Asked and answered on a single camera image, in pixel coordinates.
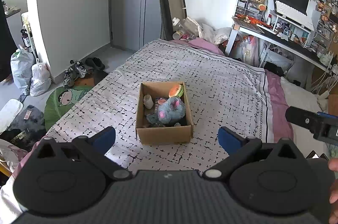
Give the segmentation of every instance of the bed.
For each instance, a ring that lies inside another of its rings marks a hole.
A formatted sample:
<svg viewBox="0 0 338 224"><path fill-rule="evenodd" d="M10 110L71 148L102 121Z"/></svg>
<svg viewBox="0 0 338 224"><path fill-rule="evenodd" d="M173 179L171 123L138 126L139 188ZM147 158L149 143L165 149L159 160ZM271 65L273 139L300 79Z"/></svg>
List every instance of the bed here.
<svg viewBox="0 0 338 224"><path fill-rule="evenodd" d="M143 146L139 142L135 116L139 84L144 81L186 83L194 121L190 143ZM88 92L47 135L71 141L113 126L116 142L106 156L133 172L209 168L228 156L217 140L221 126L263 142L292 138L305 156L312 150L325 152L325 145L313 140L310 132L285 120L288 106L321 111L313 94L264 69L189 45L154 40ZM13 180L1 189L0 210L12 211L4 223L19 213L11 191Z"/></svg>

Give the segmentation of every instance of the cartoon character print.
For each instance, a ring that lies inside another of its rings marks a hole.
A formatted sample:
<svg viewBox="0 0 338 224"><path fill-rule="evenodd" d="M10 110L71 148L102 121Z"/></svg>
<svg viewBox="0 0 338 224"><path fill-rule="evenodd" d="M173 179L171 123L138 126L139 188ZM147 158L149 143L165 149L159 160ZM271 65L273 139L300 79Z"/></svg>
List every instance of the cartoon character print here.
<svg viewBox="0 0 338 224"><path fill-rule="evenodd" d="M88 92L88 90L75 90L75 89L67 89L64 92L62 92L59 97L58 101L60 103L60 106L66 106L69 104L75 105L82 97L85 96L85 94Z"/></svg>
<svg viewBox="0 0 338 224"><path fill-rule="evenodd" d="M26 156L26 154L28 153L28 151L22 150L22 149L18 148L17 146L14 146L14 145L9 145L8 148L11 149L11 151L16 154L19 161L21 161Z"/></svg>

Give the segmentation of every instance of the pink blanket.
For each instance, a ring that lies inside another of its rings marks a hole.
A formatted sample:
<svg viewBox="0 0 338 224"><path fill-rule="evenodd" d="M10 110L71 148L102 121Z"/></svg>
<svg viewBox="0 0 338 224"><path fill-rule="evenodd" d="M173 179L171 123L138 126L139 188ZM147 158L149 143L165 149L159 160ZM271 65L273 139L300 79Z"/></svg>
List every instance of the pink blanket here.
<svg viewBox="0 0 338 224"><path fill-rule="evenodd" d="M285 118L285 111L289 106L285 100L281 78L267 70L265 70L265 74L268 78L268 92L273 108L273 141L277 143L282 137L293 140L292 126Z"/></svg>
<svg viewBox="0 0 338 224"><path fill-rule="evenodd" d="M202 38L196 38L189 42L183 41L183 40L172 40L171 42L174 42L180 45L187 45L193 48L205 49L206 51L210 51L214 54L225 56L224 53L218 48L218 46L212 43L209 43L208 41L205 41Z"/></svg>

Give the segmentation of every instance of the macaron plush toy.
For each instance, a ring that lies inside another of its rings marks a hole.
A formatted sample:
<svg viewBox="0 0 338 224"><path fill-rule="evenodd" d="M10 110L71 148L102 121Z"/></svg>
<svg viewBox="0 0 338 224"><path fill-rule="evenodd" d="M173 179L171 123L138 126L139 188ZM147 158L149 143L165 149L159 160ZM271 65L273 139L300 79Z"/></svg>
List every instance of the macaron plush toy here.
<svg viewBox="0 0 338 224"><path fill-rule="evenodd" d="M182 85L175 85L169 91L169 97L181 97L183 95L184 89Z"/></svg>

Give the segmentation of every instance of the patterned bedsheet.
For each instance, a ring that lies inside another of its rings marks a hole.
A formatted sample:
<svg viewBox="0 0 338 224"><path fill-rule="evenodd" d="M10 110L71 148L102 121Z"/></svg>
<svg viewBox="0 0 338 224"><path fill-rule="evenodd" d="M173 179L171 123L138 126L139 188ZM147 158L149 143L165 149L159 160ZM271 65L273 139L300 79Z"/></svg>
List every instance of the patterned bedsheet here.
<svg viewBox="0 0 338 224"><path fill-rule="evenodd" d="M139 84L184 81L194 138L184 145L143 146L136 138ZM272 109L264 69L163 40L129 57L86 94L48 132L56 141L93 136L107 126L116 142L106 156L131 171L205 170L226 158L217 132L227 126L240 135L273 142Z"/></svg>

